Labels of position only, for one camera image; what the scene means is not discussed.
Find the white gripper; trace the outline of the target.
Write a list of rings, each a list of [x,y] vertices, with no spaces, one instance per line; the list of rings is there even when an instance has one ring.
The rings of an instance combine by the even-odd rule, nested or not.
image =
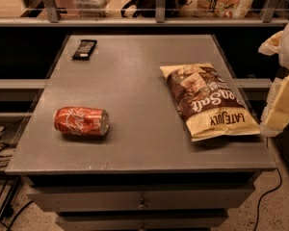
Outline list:
[[[258,52],[272,56],[278,52],[279,64],[289,69],[289,23],[282,31],[264,41]],[[267,105],[261,116],[260,130],[264,137],[280,134],[289,124],[289,75],[275,78],[267,96]]]

